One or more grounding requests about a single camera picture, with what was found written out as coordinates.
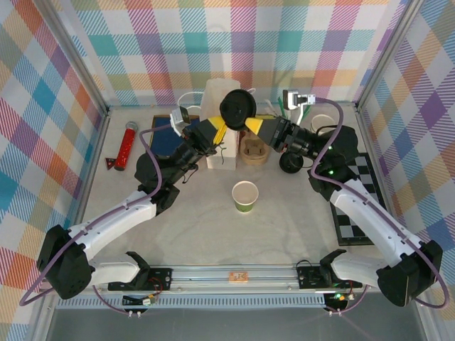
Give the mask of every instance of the red tube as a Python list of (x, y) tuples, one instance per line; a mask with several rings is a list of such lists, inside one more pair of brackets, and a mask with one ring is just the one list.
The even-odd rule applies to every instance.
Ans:
[(130, 121), (127, 123), (127, 130), (123, 135), (122, 145), (119, 149), (119, 155), (117, 155), (117, 160), (115, 160), (114, 164), (114, 168), (118, 171), (124, 171), (127, 167), (129, 153), (131, 152), (137, 129), (137, 124), (134, 122)]

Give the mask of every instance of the red object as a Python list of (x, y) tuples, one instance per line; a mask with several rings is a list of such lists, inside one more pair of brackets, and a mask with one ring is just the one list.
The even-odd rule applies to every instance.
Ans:
[(122, 145), (120, 145), (119, 155), (115, 160), (114, 168), (118, 171), (124, 171), (127, 167), (129, 153), (134, 143), (134, 137), (136, 136), (137, 124), (134, 122), (127, 123), (127, 130), (123, 135)]
[(158, 283), (159, 283), (160, 289), (159, 289), (159, 293), (157, 292), (156, 295), (158, 295), (158, 294), (160, 294), (160, 293), (163, 292), (163, 284), (162, 284), (162, 282), (161, 282), (159, 279), (157, 279), (157, 278), (155, 278), (155, 277), (151, 277), (151, 278), (149, 278), (149, 282), (158, 282)]
[(115, 164), (115, 159), (114, 158), (106, 158), (106, 168), (107, 170), (111, 169), (114, 167)]

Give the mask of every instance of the small wooden piece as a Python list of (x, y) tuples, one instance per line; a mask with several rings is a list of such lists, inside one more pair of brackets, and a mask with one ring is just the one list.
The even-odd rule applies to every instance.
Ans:
[(248, 282), (247, 272), (230, 272), (229, 273), (230, 283), (246, 283)]
[(259, 137), (248, 131), (240, 142), (240, 157), (251, 166), (260, 166), (267, 162), (270, 147)]

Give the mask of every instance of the colorful plaid backdrop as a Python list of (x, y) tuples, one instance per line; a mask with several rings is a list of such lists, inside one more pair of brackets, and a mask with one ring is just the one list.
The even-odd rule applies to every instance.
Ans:
[[(455, 4), (427, 0), (366, 106), (400, 221), (444, 249), (455, 297)], [(441, 292), (436, 291), (441, 299)], [(455, 301), (441, 316), (455, 331)]]
[[(53, 0), (112, 105), (175, 104), (207, 79), (354, 100), (407, 0)], [(200, 97), (188, 96), (188, 103)]]
[(0, 341), (22, 340), (47, 229), (68, 226), (101, 114), (31, 0), (0, 0)]

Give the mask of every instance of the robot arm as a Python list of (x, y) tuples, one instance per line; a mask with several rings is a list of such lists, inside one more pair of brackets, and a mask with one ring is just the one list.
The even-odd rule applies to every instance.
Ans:
[[(246, 125), (275, 151), (286, 151), (313, 161), (333, 133), (329, 131), (317, 135), (283, 118), (250, 118)], [(375, 200), (346, 165), (358, 155), (357, 143), (354, 129), (342, 126), (337, 139), (316, 166), (317, 175), (346, 186), (319, 180), (312, 176), (310, 170), (309, 180), (316, 192), (344, 211), (364, 231), (384, 258), (372, 259), (336, 250), (321, 260), (321, 271), (329, 283), (331, 278), (339, 278), (377, 286), (392, 303), (404, 306), (435, 281), (435, 274), (409, 242), (416, 245), (437, 270), (441, 266), (442, 249), (435, 241), (424, 243), (396, 222), (379, 204), (376, 203), (375, 208), (379, 208), (380, 213), (368, 204)], [(346, 188), (360, 193), (366, 200)], [(402, 236), (392, 228), (390, 222), (400, 230)]]
[[(185, 109), (181, 108), (183, 116), (185, 112)], [(157, 188), (158, 174), (145, 153), (139, 157), (134, 175), (141, 183), (138, 190), (100, 215), (99, 217), (103, 218), (94, 224), (92, 229), (87, 227), (97, 220), (97, 217), (72, 226), (68, 230), (57, 225), (46, 233), (37, 260), (40, 271), (53, 261), (54, 256), (64, 245), (81, 234), (45, 275), (61, 298), (72, 298), (89, 285), (123, 282), (133, 283), (136, 288), (140, 288), (148, 280), (149, 265), (135, 252), (128, 252), (116, 259), (97, 259), (95, 256), (121, 234), (170, 208), (179, 194), (174, 184), (188, 171), (197, 170), (196, 163), (203, 156), (216, 153), (215, 149), (218, 146), (216, 142), (222, 139), (225, 131), (221, 117), (203, 120), (192, 128), (183, 128), (181, 122), (177, 122), (179, 118), (174, 112), (171, 121), (177, 123), (173, 124), (173, 128), (183, 139), (172, 155), (156, 157), (162, 181), (161, 187), (153, 197), (149, 198), (148, 194)]]

